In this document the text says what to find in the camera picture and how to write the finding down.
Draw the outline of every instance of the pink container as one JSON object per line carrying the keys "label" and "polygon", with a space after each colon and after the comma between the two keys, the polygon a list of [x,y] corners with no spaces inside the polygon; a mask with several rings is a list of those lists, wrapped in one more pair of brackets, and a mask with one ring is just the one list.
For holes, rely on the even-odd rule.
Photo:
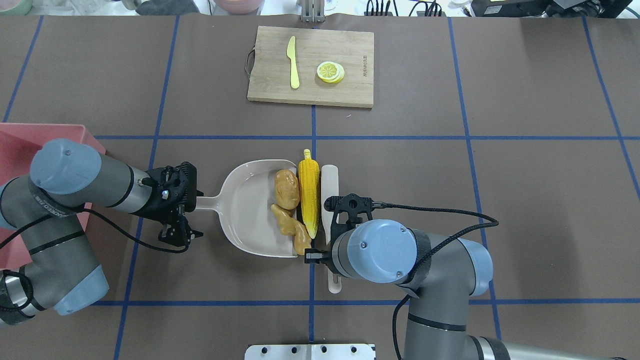
{"label": "pink container", "polygon": [[233,15],[244,15],[255,11],[264,0],[214,0],[226,12]]}
{"label": "pink container", "polygon": [[[49,140],[66,138],[85,143],[104,154],[105,149],[84,125],[70,124],[7,124],[0,123],[0,185],[14,177],[29,173],[31,160]],[[80,224],[86,229],[89,214],[78,215]],[[11,235],[11,231],[0,229],[0,241]],[[15,269],[31,262],[31,256],[21,237],[17,237],[0,250],[0,270]]]}

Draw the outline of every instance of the yellow knife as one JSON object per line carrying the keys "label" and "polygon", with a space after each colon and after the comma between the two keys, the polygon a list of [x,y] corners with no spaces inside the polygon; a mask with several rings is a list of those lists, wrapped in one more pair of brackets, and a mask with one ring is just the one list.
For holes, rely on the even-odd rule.
{"label": "yellow knife", "polygon": [[296,66],[296,37],[289,39],[287,57],[291,59],[291,87],[297,89],[300,87],[300,80],[298,79],[298,67]]}

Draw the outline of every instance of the blue joint cover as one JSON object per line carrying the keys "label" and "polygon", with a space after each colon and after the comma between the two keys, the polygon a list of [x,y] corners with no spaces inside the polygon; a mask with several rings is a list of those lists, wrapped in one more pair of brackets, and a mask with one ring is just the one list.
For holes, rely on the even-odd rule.
{"label": "blue joint cover", "polygon": [[347,256],[364,279],[387,283],[404,277],[415,264],[413,233],[399,222],[376,219],[358,226],[349,237]]}
{"label": "blue joint cover", "polygon": [[9,222],[7,222],[4,216],[2,215],[2,194],[4,193],[4,188],[6,188],[6,186],[9,185],[9,183],[12,182],[13,180],[15,179],[9,180],[8,183],[0,186],[0,227],[5,228],[7,230],[11,230],[11,231],[16,231],[17,229],[11,224],[9,224]]}
{"label": "blue joint cover", "polygon": [[68,139],[47,142],[31,162],[30,177],[46,192],[68,195],[86,188],[100,172],[100,154]]}
{"label": "blue joint cover", "polygon": [[109,284],[102,272],[102,265],[98,265],[53,308],[62,316],[73,314],[102,299],[107,291]]}
{"label": "blue joint cover", "polygon": [[489,251],[481,244],[465,239],[459,239],[471,258],[471,263],[476,272],[476,288],[471,296],[484,294],[489,288],[489,282],[493,279],[493,260]]}

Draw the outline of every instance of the cutting board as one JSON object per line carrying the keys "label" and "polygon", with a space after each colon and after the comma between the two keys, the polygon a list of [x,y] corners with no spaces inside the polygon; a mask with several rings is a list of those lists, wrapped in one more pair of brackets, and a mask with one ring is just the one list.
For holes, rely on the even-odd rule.
{"label": "cutting board", "polygon": [[[289,39],[296,37],[300,87],[290,86]],[[344,79],[328,84],[316,76],[323,61],[344,67]],[[327,106],[373,107],[373,33],[259,26],[247,99]]]}

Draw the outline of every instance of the lemon slice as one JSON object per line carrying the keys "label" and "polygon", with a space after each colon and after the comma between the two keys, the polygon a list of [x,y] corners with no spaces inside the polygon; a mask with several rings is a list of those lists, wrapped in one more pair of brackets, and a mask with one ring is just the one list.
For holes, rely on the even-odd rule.
{"label": "lemon slice", "polygon": [[326,82],[336,80],[339,75],[339,68],[336,65],[340,66],[340,64],[332,61],[325,61],[318,65],[316,70],[318,77]]}
{"label": "lemon slice", "polygon": [[337,84],[339,82],[342,81],[342,79],[344,79],[344,67],[342,67],[342,65],[336,63],[337,67],[338,67],[338,74],[336,76],[335,79],[331,80],[331,81],[327,81],[327,83],[331,83],[331,84]]}

